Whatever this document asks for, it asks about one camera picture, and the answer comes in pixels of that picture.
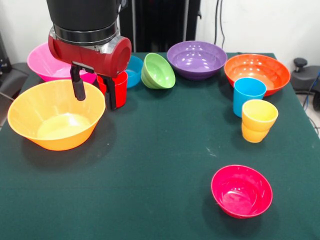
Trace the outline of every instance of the pink bowl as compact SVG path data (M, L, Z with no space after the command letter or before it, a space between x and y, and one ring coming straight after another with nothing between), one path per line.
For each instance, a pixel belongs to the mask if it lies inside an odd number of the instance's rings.
M264 213L273 199L267 179L243 165L219 169L212 178L211 191L222 210L237 219L253 218Z
M48 43L45 42L30 52L26 60L29 68L39 75L45 82L59 79L71 79L71 65L55 59L50 50ZM92 84L96 75L85 71L80 72L83 81Z

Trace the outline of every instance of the white wall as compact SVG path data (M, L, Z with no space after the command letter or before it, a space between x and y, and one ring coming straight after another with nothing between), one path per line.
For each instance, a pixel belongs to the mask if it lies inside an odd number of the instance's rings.
M224 0L227 52L272 52L286 66L295 57L320 64L320 0ZM216 0L202 0L196 39L213 43ZM0 31L12 63L24 62L52 26L46 0L0 0ZM218 31L218 44L221 44Z
M0 0L0 32L11 63L25 62L51 27L46 0Z
M197 40L214 42L215 10L216 0L201 0L202 20L198 19ZM224 49L275 53L291 70L296 57L320 65L319 10L320 0L224 0ZM221 46L220 31L218 36L217 43Z

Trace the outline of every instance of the orange bowl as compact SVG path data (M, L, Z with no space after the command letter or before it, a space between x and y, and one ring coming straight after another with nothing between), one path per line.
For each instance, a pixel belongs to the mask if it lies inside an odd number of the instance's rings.
M276 59L259 54L241 54L228 59L224 72L230 84L240 78L255 78L266 85L269 96L287 85L290 81L289 70Z
M106 108L102 92L83 84L83 101L75 98L71 80L48 81L28 89L9 108L10 127L48 150L79 146L90 137Z

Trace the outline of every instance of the magenta bowl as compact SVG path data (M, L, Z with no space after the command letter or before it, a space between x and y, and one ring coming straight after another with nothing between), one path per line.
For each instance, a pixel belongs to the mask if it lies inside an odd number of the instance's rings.
M26 60L29 68L34 71L45 82L60 79L71 79L71 65L55 59L48 43L45 42L30 52ZM92 84L96 80L96 75L85 71L80 71L80 77L83 81Z
M263 214L273 199L268 180L260 172L243 165L219 169L212 178L211 191L222 210L237 219Z
M201 81L212 77L227 62L220 47L204 41L182 41L167 52L167 59L175 71L186 79Z

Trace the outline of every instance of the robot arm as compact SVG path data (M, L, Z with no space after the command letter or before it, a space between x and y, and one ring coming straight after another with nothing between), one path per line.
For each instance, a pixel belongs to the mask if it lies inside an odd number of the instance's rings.
M75 97L85 99L81 69L101 76L107 85L110 107L116 108L111 78L123 72L132 46L119 34L117 17L126 0L47 0L53 27L48 37L52 55L71 64Z

